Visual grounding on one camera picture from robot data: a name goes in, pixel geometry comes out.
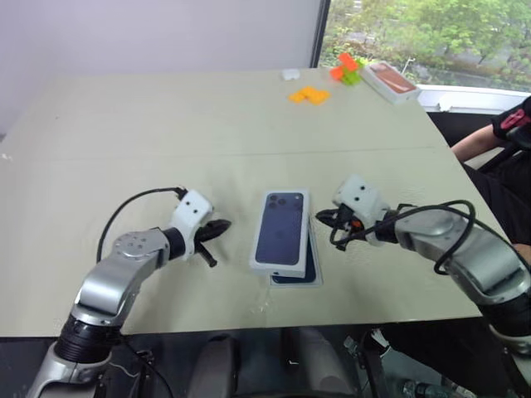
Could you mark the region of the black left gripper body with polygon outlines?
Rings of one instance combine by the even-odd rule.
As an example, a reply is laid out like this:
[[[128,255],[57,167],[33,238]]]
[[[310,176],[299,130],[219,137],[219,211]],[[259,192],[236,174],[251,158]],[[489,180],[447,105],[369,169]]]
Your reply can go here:
[[[212,239],[212,223],[208,222],[204,226],[200,226],[194,236],[194,249],[197,250],[199,245],[203,242],[209,241]]]

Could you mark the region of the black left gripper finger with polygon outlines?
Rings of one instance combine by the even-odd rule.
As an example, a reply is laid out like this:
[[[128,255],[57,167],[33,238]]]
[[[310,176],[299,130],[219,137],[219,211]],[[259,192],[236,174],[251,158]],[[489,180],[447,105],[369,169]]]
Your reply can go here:
[[[216,239],[218,236],[225,233],[231,226],[231,222],[228,220],[213,220],[209,221],[204,226],[204,239],[205,240],[213,240]]]
[[[210,268],[217,266],[217,260],[212,256],[210,251],[202,242],[197,243],[197,253],[206,261]]]

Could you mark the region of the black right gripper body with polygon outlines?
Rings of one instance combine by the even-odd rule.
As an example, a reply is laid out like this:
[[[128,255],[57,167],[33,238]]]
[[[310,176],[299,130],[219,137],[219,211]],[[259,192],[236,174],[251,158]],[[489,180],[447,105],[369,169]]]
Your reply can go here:
[[[354,215],[354,211],[346,205],[340,205],[334,216],[333,228],[348,233],[364,230],[364,224]]]

